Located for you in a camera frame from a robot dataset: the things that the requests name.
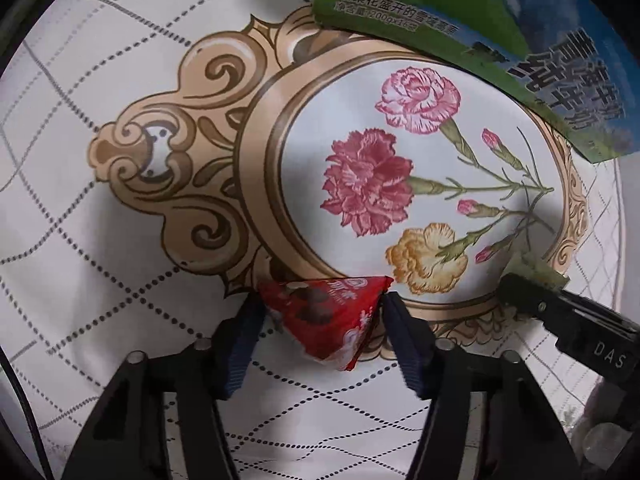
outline ornate frame pattern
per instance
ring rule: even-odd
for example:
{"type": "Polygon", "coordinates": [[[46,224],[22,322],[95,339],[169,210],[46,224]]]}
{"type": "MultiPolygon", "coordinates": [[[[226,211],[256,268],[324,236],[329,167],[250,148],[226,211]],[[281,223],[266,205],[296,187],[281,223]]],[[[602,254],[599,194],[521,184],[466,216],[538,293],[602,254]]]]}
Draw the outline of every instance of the ornate frame pattern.
{"type": "MultiPolygon", "coordinates": [[[[175,91],[134,102],[92,140],[88,160],[125,205],[161,215],[161,244],[178,266],[218,275],[226,294],[261,278],[339,276],[302,240],[289,218],[279,181],[282,147],[297,114],[341,76],[385,59],[428,60],[406,48],[358,34],[319,28],[310,7],[282,23],[251,18],[241,32],[195,43],[178,68],[175,91]],[[151,174],[148,129],[170,134],[166,170],[151,174]]],[[[545,255],[563,272],[587,228],[586,199],[566,141],[525,110],[539,128],[562,181],[564,213],[545,255]]],[[[499,338],[513,314],[491,294],[459,304],[409,304],[414,316],[464,344],[499,338]]],[[[383,328],[369,358],[392,358],[383,328]]]]}

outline pink carnation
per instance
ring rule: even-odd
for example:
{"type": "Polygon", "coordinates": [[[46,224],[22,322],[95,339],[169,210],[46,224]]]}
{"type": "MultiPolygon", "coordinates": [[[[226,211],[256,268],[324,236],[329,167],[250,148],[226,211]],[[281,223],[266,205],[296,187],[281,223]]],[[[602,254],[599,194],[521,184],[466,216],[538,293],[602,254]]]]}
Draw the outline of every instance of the pink carnation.
{"type": "Polygon", "coordinates": [[[460,92],[431,68],[409,67],[393,73],[382,85],[376,110],[386,122],[414,134],[431,134],[457,113],[460,92]]]}
{"type": "Polygon", "coordinates": [[[476,264],[481,264],[482,262],[487,261],[494,254],[495,252],[492,246],[485,247],[484,249],[482,249],[482,251],[476,254],[476,264]]]}
{"type": "Polygon", "coordinates": [[[320,207],[342,215],[341,225],[350,224],[358,236],[384,233],[408,218],[404,208],[414,194],[406,179],[414,164],[396,155],[395,143],[384,130],[355,131],[345,142],[335,140],[326,159],[334,164],[322,189],[331,197],[320,207]]]}
{"type": "Polygon", "coordinates": [[[475,200],[460,200],[458,202],[458,212],[463,215],[471,215],[478,212],[478,202],[475,200]]]}
{"type": "Polygon", "coordinates": [[[500,145],[502,144],[500,137],[494,134],[491,130],[487,130],[486,128],[482,130],[482,140],[492,150],[498,150],[500,148],[500,145]]]}

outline metal screw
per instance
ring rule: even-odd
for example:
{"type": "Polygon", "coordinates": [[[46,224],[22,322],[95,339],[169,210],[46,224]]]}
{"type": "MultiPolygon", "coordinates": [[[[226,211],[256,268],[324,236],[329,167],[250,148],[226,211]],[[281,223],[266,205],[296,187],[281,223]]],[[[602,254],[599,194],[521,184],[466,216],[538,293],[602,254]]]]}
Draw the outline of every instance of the metal screw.
{"type": "Polygon", "coordinates": [[[446,337],[436,339],[436,348],[448,352],[456,347],[456,343],[446,337]]]}
{"type": "Polygon", "coordinates": [[[200,339],[196,339],[193,347],[201,352],[209,350],[209,348],[211,348],[211,339],[209,339],[208,337],[201,337],[200,339]]]}
{"type": "Polygon", "coordinates": [[[518,354],[515,350],[507,350],[503,352],[502,358],[513,364],[518,364],[520,361],[522,361],[522,357],[520,357],[520,354],[518,354]]]}
{"type": "Polygon", "coordinates": [[[146,354],[140,350],[134,350],[127,356],[127,363],[131,365],[137,365],[146,358],[146,354]]]}

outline red snack package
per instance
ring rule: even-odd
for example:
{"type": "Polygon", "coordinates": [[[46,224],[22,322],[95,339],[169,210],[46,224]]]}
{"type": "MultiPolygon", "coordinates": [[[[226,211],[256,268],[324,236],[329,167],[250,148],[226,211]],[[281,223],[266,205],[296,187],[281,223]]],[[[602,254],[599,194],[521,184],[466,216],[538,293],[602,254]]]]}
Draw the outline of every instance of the red snack package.
{"type": "Polygon", "coordinates": [[[258,291],[271,317],[313,359],[353,370],[378,315],[388,276],[261,283],[258,291]]]}

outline green milk box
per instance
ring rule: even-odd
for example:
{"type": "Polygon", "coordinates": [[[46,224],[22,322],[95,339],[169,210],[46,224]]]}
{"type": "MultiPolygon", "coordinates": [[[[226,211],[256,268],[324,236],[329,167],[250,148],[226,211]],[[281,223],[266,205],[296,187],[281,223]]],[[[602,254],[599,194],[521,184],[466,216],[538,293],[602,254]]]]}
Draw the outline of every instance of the green milk box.
{"type": "Polygon", "coordinates": [[[385,38],[500,88],[591,162],[640,150],[640,68],[590,0],[314,0],[324,26],[385,38]]]}

